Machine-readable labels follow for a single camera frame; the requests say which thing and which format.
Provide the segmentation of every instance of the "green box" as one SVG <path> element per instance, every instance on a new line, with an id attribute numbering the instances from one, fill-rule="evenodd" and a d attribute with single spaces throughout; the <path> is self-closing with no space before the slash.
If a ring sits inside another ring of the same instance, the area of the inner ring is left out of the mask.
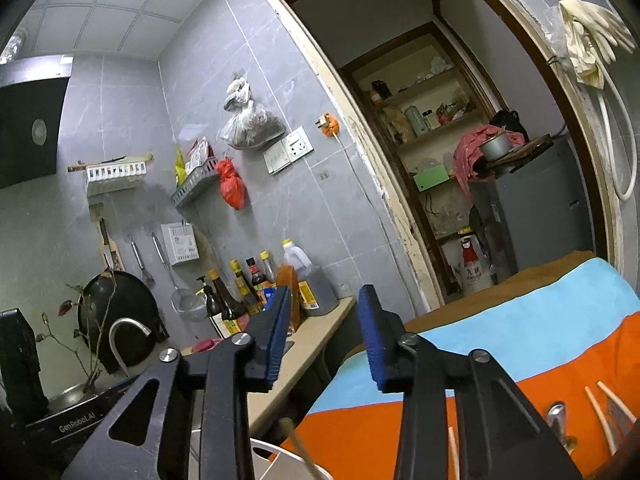
<path id="1" fill-rule="evenodd" d="M 420 191 L 437 186 L 449 179 L 449 174 L 443 164 L 421 171 L 414 176 L 415 185 Z"/>

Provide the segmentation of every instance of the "beige countertop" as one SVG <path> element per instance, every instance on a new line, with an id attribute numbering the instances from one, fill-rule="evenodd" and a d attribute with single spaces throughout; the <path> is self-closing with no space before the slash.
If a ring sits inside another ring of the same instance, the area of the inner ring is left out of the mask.
<path id="1" fill-rule="evenodd" d="M 273 389 L 268 394 L 247 395 L 250 434 L 258 431 L 273 415 L 302 374 L 318 357 L 354 304 L 353 296 L 342 298 L 330 313 L 306 318 L 296 333 L 287 339 L 295 344 L 282 358 L 278 380 L 273 384 Z"/>

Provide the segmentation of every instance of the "faucet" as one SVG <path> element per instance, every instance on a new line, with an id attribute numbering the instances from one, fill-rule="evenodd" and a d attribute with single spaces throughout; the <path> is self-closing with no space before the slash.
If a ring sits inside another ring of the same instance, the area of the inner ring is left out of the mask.
<path id="1" fill-rule="evenodd" d="M 122 357 L 120 357 L 120 354 L 118 353 L 118 350 L 116 349 L 116 341 L 115 341 L 116 330 L 118 329 L 118 327 L 120 325 L 127 324 L 127 323 L 133 325 L 136 328 L 139 328 L 142 331 L 142 333 L 144 335 L 146 335 L 147 337 L 149 337 L 151 335 L 151 330 L 149 329 L 149 327 L 147 327 L 146 325 L 140 323 L 138 320 L 132 319 L 130 317 L 118 318 L 116 321 L 113 322 L 113 324 L 111 325 L 111 327 L 109 329 L 109 346 L 111 348 L 111 353 L 116 358 L 116 361 L 120 365 L 120 368 L 122 368 L 122 371 L 125 373 L 125 375 L 127 377 L 131 377 L 131 375 L 129 374 L 129 369 L 124 364 L 124 361 L 122 360 Z"/>

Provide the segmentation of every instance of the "range hood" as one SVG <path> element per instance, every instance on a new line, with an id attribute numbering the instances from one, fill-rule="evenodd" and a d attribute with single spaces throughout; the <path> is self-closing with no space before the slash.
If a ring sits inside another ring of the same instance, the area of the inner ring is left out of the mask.
<path id="1" fill-rule="evenodd" d="M 0 189 L 56 173 L 72 56 L 0 65 Z"/>

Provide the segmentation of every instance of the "peeling paint door frame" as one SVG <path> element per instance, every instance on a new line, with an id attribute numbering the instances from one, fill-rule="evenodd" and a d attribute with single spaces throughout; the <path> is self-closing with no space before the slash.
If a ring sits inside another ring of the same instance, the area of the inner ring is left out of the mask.
<path id="1" fill-rule="evenodd" d="M 351 133 L 358 150 L 364 155 L 369 171 L 374 177 L 381 193 L 388 203 L 391 215 L 404 248 L 414 267 L 418 286 L 426 301 L 428 308 L 433 309 L 444 304 L 444 297 L 433 266 L 424 245 L 424 241 L 416 239 L 413 232 L 417 232 L 417 225 L 409 206 L 404 198 L 401 187 L 393 173 L 388 161 L 383 155 L 373 132 L 371 131 L 362 112 L 348 91 L 344 81 L 335 67 L 325 56 L 324 52 L 306 30 L 305 25 L 289 7 L 285 0 L 267 0 L 276 12 L 283 26 L 297 44 L 305 59 L 311 65 L 324 90 L 328 93 L 342 122 Z M 524 32 L 532 39 L 540 52 L 548 59 L 553 55 L 544 40 L 544 33 L 535 19 L 527 12 L 518 0 L 498 0 L 504 7 L 504 12 L 510 13 L 523 28 Z M 594 133 L 587 110 L 585 109 L 580 91 L 576 84 L 569 79 L 567 74 L 559 68 L 556 69 L 556 77 L 566 94 L 577 121 L 584 134 L 588 146 L 593 168 L 596 174 L 600 199 L 604 212 L 606 228 L 607 259 L 623 272 L 622 251 L 622 220 L 620 215 L 620 203 L 615 197 L 610 171 L 606 170 L 604 152 Z"/>

